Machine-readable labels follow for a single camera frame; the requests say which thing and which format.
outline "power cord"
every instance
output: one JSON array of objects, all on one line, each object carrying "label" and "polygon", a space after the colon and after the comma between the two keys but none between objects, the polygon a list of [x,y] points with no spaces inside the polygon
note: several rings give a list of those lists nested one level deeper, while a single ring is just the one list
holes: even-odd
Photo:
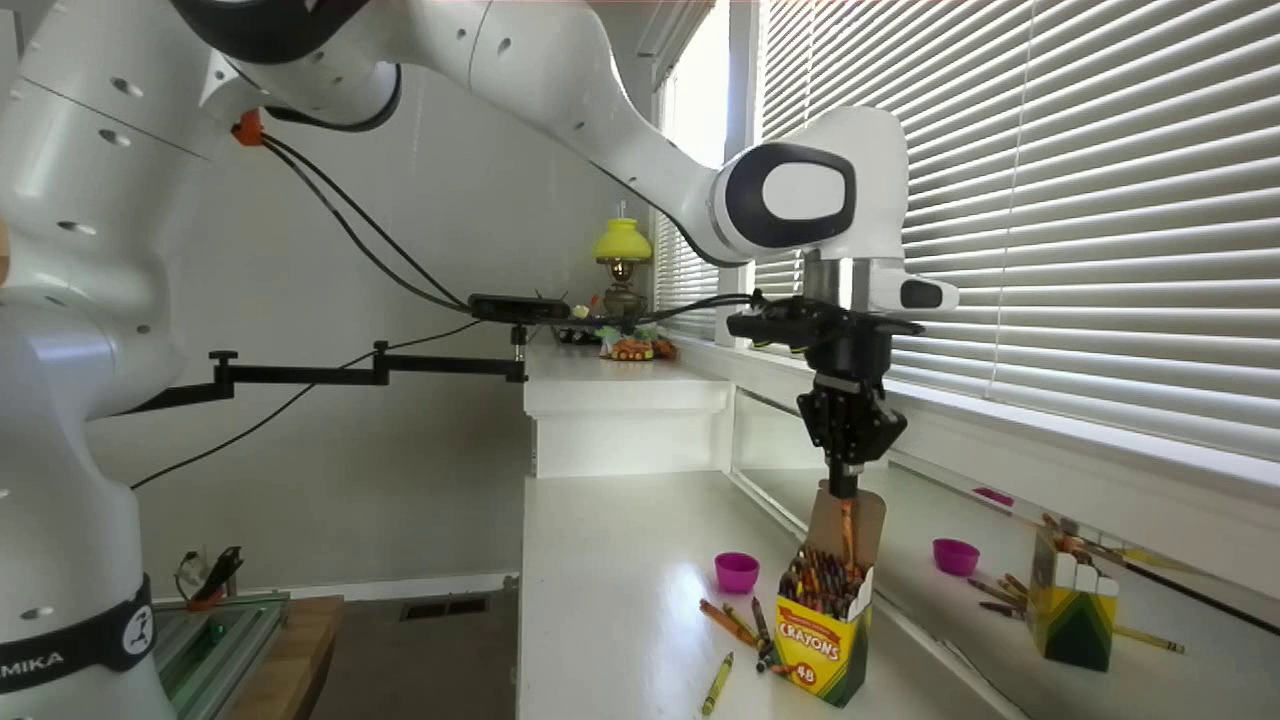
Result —
[{"label": "power cord", "polygon": [[325,196],[325,193],[316,186],[315,182],[311,181],[310,177],[307,177],[307,174],[302,170],[302,168],[298,167],[297,163],[294,163],[292,159],[289,159],[289,156],[282,149],[276,147],[271,142],[268,142],[265,137],[264,137],[262,147],[266,147],[273,155],[275,155],[276,158],[279,158],[282,163],[284,163],[291,170],[293,170],[293,173],[296,176],[298,176],[300,179],[302,179],[302,182],[307,186],[307,188],[311,190],[312,195],[315,195],[316,199],[320,200],[320,202],[324,204],[324,206],[329,210],[329,213],[333,215],[333,218],[335,220],[338,220],[338,224],[342,225],[342,229],[347,232],[347,237],[351,238],[351,241],[356,245],[357,249],[360,249],[360,251],[365,255],[365,258],[369,258],[369,261],[372,263],[374,265],[376,265],[378,269],[383,272],[383,274],[385,274],[387,277],[389,277],[390,279],[393,279],[396,282],[396,284],[403,287],[404,290],[412,292],[413,295],[416,295],[416,296],[419,296],[419,297],[421,297],[421,299],[424,299],[424,300],[426,300],[429,302],[434,302],[435,305],[439,305],[440,307],[445,307],[448,310],[453,310],[456,313],[462,313],[462,314],[467,314],[467,315],[471,314],[471,309],[467,307],[465,304],[458,302],[456,299],[454,300],[442,300],[442,299],[431,295],[430,292],[426,292],[425,290],[421,290],[421,288],[413,286],[412,283],[410,283],[404,278],[399,277],[396,273],[396,270],[392,270],[390,268],[388,268],[387,264],[383,263],[381,259],[379,259],[378,255],[375,255],[374,251],[370,250],[369,246],[365,245],[364,241],[360,240],[360,236],[356,234],[355,229],[352,229],[351,223],[347,222],[347,218],[344,218],[343,214],[339,213],[338,209],[334,208],[332,202],[329,202],[329,199]]},{"label": "power cord", "polygon": [[[425,342],[431,342],[434,340],[445,338],[445,337],[449,337],[449,336],[453,336],[453,334],[458,334],[460,332],[462,332],[465,329],[474,328],[474,327],[479,325],[480,323],[481,323],[481,320],[474,320],[474,322],[467,323],[467,324],[465,324],[462,327],[453,328],[452,331],[448,331],[448,332],[444,332],[444,333],[440,333],[440,334],[434,334],[434,336],[430,336],[430,337],[420,337],[417,340],[410,340],[410,341],[406,341],[406,342],[398,342],[396,345],[388,346],[388,350],[399,350],[402,347],[410,347],[410,346],[413,346],[413,345],[422,345]],[[349,368],[349,366],[355,365],[356,363],[360,363],[361,360],[366,360],[366,359],[371,357],[372,355],[374,355],[372,351],[365,352],[364,355],[361,355],[360,357],[356,357],[355,360],[351,360],[349,363],[346,363],[343,365],[338,365],[338,369]],[[280,416],[280,414],[284,413],[285,410],[288,410],[289,406],[292,406],[294,402],[302,400],[303,396],[306,396],[308,392],[311,392],[315,388],[316,388],[316,386],[310,384],[310,386],[300,389],[293,397],[291,397],[289,400],[287,400],[284,402],[284,405],[280,405],[279,407],[276,407],[274,411],[271,411],[270,415],[268,415],[266,418],[262,418],[261,420],[259,420],[257,423],[255,423],[252,427],[250,427],[247,430],[237,434],[236,437],[232,437],[230,439],[228,439],[228,441],[225,441],[225,442],[223,442],[220,445],[216,445],[216,446],[214,446],[214,447],[211,447],[211,448],[201,452],[200,455],[193,455],[193,456],[183,460],[182,462],[174,462],[173,465],[169,465],[164,470],[152,473],[152,474],[147,475],[146,478],[142,478],[137,483],[133,483],[133,486],[131,486],[131,488],[132,489],[138,489],[138,488],[141,488],[141,487],[151,483],[152,480],[157,480],[157,479],[168,475],[169,473],[173,473],[174,470],[180,470],[180,469],[186,468],[187,465],[192,465],[195,462],[198,462],[198,461],[204,460],[205,457],[209,457],[210,455],[214,455],[215,452],[220,452],[223,450],[227,450],[228,447],[236,445],[237,442],[247,438],[248,436],[251,436],[255,432],[257,432],[259,429],[261,429],[262,425],[265,425],[265,424],[270,423],[271,420],[276,419],[278,416]]]},{"label": "power cord", "polygon": [[392,249],[401,258],[403,258],[406,263],[410,264],[410,266],[412,266],[415,270],[417,270],[417,273],[420,275],[422,275],[424,278],[426,278],[426,282],[429,282],[433,286],[435,286],[435,290],[440,291],[444,295],[444,297],[448,297],[449,300],[452,300],[454,305],[466,306],[466,302],[458,300],[458,296],[453,295],[452,292],[449,292],[449,290],[447,287],[444,287],[443,284],[440,284],[439,282],[436,282],[436,279],[434,277],[431,277],[431,273],[426,272],[426,268],[424,268],[421,264],[419,264],[419,261],[415,260],[413,256],[410,255],[403,247],[401,247],[398,242],[396,242],[394,240],[392,240],[392,236],[388,234],[387,231],[384,231],[380,224],[378,224],[378,220],[372,219],[369,215],[369,213],[365,211],[365,209],[360,205],[360,202],[356,202],[356,200],[352,199],[351,195],[348,195],[347,191],[342,188],[342,186],[339,186],[337,182],[334,182],[334,179],[330,178],[328,176],[328,173],[325,173],[324,170],[321,170],[306,155],[303,155],[298,150],[294,150],[293,147],[289,146],[289,143],[287,143],[283,140],[279,140],[279,138],[271,136],[270,133],[265,133],[265,132],[262,133],[262,143],[268,145],[268,146],[274,146],[274,147],[276,147],[279,150],[283,150],[283,151],[288,152],[289,155],[292,155],[297,161],[300,161],[303,165],[306,165],[312,173],[315,173],[315,176],[317,178],[320,178],[321,181],[324,181],[325,184],[328,184],[334,192],[337,192],[338,197],[342,197],[347,202],[347,205],[351,205],[351,208],[356,211],[356,214],[360,215],[360,218],[364,219],[366,223],[369,223],[369,227],[374,228],[374,231],[378,234],[380,234],[384,241],[387,241],[387,245],[390,245]]}]

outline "baseboard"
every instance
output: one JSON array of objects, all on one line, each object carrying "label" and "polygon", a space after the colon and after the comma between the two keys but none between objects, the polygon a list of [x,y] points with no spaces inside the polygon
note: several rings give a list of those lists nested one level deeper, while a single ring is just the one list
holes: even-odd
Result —
[{"label": "baseboard", "polygon": [[[342,596],[348,602],[361,600],[402,600],[407,597],[438,597],[442,594],[466,594],[493,592],[503,588],[507,578],[518,578],[520,571],[488,573],[481,575],[449,575],[443,578],[416,578],[410,580],[381,580],[375,583],[351,583],[342,585],[302,585],[293,588],[251,588],[241,589],[241,594],[287,592],[296,598]],[[156,603],[172,602],[178,598],[156,598]]]}]

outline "window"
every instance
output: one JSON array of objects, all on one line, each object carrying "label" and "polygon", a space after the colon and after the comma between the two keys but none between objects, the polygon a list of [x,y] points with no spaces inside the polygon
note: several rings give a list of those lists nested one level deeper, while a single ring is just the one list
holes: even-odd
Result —
[{"label": "window", "polygon": [[908,269],[961,306],[897,378],[1280,460],[1280,3],[762,17],[763,138],[841,104],[902,122]]},{"label": "window", "polygon": [[[728,5],[719,0],[708,12],[685,53],[662,85],[663,135],[699,163],[724,163],[728,118]],[[655,213],[657,266],[654,301],[659,310],[716,295],[719,270],[699,258],[676,225]],[[716,310],[695,310],[663,325],[705,340],[716,337]]]}]

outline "pink cup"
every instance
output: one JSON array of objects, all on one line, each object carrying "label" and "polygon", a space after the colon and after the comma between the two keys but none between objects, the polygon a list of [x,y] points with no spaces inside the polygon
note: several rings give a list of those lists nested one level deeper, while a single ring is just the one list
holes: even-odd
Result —
[{"label": "pink cup", "polygon": [[721,589],[746,594],[760,577],[760,561],[745,552],[722,552],[716,556],[716,579]]},{"label": "pink cup", "polygon": [[933,561],[948,575],[968,578],[978,568],[978,548],[957,539],[933,541]]}]

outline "yellow lamp shade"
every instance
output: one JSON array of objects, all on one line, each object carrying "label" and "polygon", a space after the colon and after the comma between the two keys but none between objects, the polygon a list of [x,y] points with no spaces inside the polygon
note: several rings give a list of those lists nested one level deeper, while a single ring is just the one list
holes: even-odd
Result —
[{"label": "yellow lamp shade", "polygon": [[595,260],[608,263],[609,260],[631,260],[643,263],[653,258],[653,246],[636,229],[636,222],[631,218],[613,218],[609,227],[595,241],[591,250]]}]

